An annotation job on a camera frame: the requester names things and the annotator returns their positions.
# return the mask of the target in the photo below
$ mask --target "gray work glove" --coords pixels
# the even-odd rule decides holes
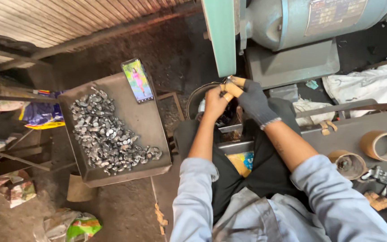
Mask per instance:
[[[256,121],[261,130],[268,124],[282,120],[271,108],[268,107],[268,99],[259,83],[246,80],[244,92],[238,98],[240,106]]]

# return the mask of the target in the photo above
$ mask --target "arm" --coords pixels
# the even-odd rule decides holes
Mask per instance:
[[[218,86],[206,94],[206,110],[188,157],[180,166],[180,185],[174,199],[171,241],[211,241],[212,182],[218,179],[212,161],[213,129],[228,101]]]
[[[268,124],[264,128],[264,132],[291,172],[302,162],[318,154],[307,141],[282,121]]]
[[[387,224],[367,199],[352,189],[335,164],[294,132],[267,104],[259,84],[246,80],[239,96],[244,110],[267,134],[298,189],[304,191],[332,241],[387,241]]]
[[[307,194],[332,241],[387,242],[387,223],[326,156],[316,155],[299,164],[291,180]]]

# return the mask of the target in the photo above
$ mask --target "light blue shirt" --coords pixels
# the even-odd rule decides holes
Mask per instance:
[[[309,158],[291,175],[314,214],[289,195],[261,199],[244,188],[213,227],[212,181],[217,179],[212,162],[183,161],[171,241],[387,242],[386,222],[326,156]]]

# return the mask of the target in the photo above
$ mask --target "concrete floor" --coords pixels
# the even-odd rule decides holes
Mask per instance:
[[[342,72],[381,61],[387,56],[387,30],[380,29],[381,25],[373,28],[377,29],[338,38],[347,40],[338,49]],[[117,36],[78,52],[48,58],[48,61],[54,63],[52,69],[35,66],[26,71],[9,71],[7,74],[27,84],[34,84],[38,89],[66,90],[116,74],[121,71],[120,63],[138,57],[157,87],[180,91],[179,99],[185,110],[187,98],[193,90],[220,80],[212,45],[202,36],[204,31],[206,26],[201,13],[172,19],[141,33]],[[363,45],[359,41],[362,37],[375,42],[371,44],[379,47],[379,53],[369,56],[365,46],[359,50],[359,46]],[[311,92],[309,89],[300,93],[307,99],[324,95],[323,91]],[[323,98],[316,98],[320,99],[326,100],[326,94]],[[174,102],[165,99],[159,106],[166,129],[174,130],[180,122]],[[55,128],[51,132],[54,139],[52,160],[55,166],[74,162],[65,128]],[[155,200],[150,178],[104,186],[99,188],[99,195],[94,200],[70,203],[66,201],[70,170],[53,175],[41,174],[34,169],[29,171],[33,175],[40,175],[35,181],[38,196],[13,209],[0,196],[0,241],[34,241],[32,228],[40,224],[44,216],[51,215],[60,207],[89,212],[100,219],[103,229],[92,238],[92,242],[163,241],[154,213]]]

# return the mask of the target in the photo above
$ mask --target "small metal part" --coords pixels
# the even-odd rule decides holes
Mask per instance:
[[[114,100],[102,90],[91,89],[95,93],[82,96],[70,106],[77,121],[74,138],[83,147],[88,165],[99,166],[108,175],[117,175],[139,163],[158,160],[162,152],[157,147],[134,145],[140,136],[123,128],[123,121],[114,115]]]
[[[387,185],[387,172],[381,169],[380,166],[376,165],[369,169],[367,173],[363,174],[359,180],[364,182],[376,181],[380,184]]]

